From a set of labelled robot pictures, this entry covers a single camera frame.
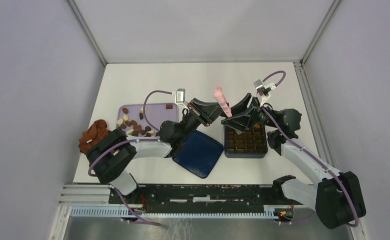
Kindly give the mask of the pink tongs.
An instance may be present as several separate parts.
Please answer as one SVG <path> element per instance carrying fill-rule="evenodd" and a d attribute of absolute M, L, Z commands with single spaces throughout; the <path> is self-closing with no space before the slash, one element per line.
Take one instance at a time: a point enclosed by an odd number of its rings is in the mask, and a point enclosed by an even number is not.
<path fill-rule="evenodd" d="M 223 94 L 223 90 L 220 86 L 214 87 L 213 97 L 217 101 L 221 109 L 223 110 L 226 117 L 231 117 L 232 116 L 231 108 L 229 107 L 228 101 L 225 98 Z"/>

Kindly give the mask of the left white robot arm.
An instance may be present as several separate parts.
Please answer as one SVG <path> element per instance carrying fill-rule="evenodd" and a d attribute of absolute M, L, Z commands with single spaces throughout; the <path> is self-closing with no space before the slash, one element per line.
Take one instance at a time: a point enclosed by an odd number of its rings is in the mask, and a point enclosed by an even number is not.
<path fill-rule="evenodd" d="M 85 154 L 89 162 L 88 174 L 102 184 L 117 188 L 128 204 L 137 202 L 140 197 L 137 181 L 125 170 L 134 159 L 171 158 L 185 170 L 204 179 L 214 168 L 224 147 L 197 128 L 209 126 L 222 113 L 217 102 L 194 98 L 188 103 L 182 120 L 164 121 L 156 136 L 134 136 L 117 128 Z"/>

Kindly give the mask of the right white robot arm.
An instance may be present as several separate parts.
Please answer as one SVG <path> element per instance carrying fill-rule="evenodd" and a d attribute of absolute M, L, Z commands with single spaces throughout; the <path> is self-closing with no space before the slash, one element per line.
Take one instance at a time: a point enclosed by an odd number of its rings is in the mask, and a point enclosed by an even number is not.
<path fill-rule="evenodd" d="M 247 94 L 243 101 L 230 107 L 224 97 L 218 99 L 224 120 L 222 125 L 245 132 L 253 125 L 275 128 L 267 132 L 268 145 L 278 155 L 293 163 L 310 181 L 306 184 L 293 175 L 273 181 L 274 202 L 299 202 L 312 209 L 328 229 L 342 225 L 356 228 L 366 215 L 358 177 L 342 172 L 311 152 L 296 135 L 302 115 L 293 108 L 267 109 L 256 97 Z"/>

